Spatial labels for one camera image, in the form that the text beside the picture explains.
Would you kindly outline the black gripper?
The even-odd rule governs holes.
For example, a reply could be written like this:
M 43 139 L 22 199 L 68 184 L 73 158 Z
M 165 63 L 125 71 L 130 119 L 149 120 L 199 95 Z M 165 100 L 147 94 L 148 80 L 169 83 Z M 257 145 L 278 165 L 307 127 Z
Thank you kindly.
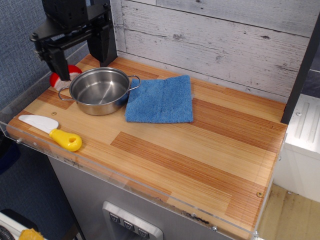
M 85 0 L 43 0 L 46 20 L 30 35 L 35 52 L 43 54 L 49 69 L 69 81 L 64 51 L 87 41 L 89 53 L 99 62 L 108 58 L 110 27 L 106 3 L 87 5 Z

